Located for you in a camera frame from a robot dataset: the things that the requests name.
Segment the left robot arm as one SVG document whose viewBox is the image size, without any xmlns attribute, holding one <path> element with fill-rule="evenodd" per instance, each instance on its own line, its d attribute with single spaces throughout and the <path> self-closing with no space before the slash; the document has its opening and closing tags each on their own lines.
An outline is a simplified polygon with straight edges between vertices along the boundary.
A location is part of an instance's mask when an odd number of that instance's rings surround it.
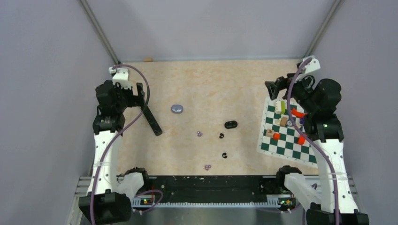
<svg viewBox="0 0 398 225">
<path fill-rule="evenodd" d="M 130 200 L 116 191 L 118 186 L 116 161 L 125 124 L 126 108 L 146 104 L 142 83 L 137 83 L 137 95 L 133 88 L 124 88 L 120 82 L 106 80 L 96 90 L 97 114 L 93 122 L 95 156 L 92 178 L 87 194 L 78 202 L 79 209 L 92 225 L 108 225 L 124 222 L 131 217 Z"/>
</svg>

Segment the purple earbud charging case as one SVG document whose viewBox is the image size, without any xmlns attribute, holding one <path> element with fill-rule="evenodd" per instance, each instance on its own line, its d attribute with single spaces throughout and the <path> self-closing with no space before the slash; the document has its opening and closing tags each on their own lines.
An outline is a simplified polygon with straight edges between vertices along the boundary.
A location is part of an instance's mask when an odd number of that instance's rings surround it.
<svg viewBox="0 0 398 225">
<path fill-rule="evenodd" d="M 184 107 L 182 105 L 172 105 L 171 106 L 172 113 L 181 114 L 184 111 Z"/>
</svg>

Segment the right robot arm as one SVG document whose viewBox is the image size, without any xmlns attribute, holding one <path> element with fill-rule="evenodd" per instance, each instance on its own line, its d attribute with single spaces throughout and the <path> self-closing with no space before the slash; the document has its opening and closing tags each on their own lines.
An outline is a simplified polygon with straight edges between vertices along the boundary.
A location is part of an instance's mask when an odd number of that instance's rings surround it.
<svg viewBox="0 0 398 225">
<path fill-rule="evenodd" d="M 344 164 L 344 134 L 335 114 L 341 100 L 341 86 L 332 79 L 312 85 L 313 77 L 295 81 L 292 74 L 265 82 L 272 100 L 286 90 L 284 100 L 294 99 L 306 112 L 300 134 L 309 142 L 319 171 L 321 192 L 306 182 L 298 169 L 283 166 L 277 172 L 275 187 L 294 194 L 305 211 L 309 225 L 367 225 L 369 218 L 359 210 L 350 189 Z"/>
</svg>

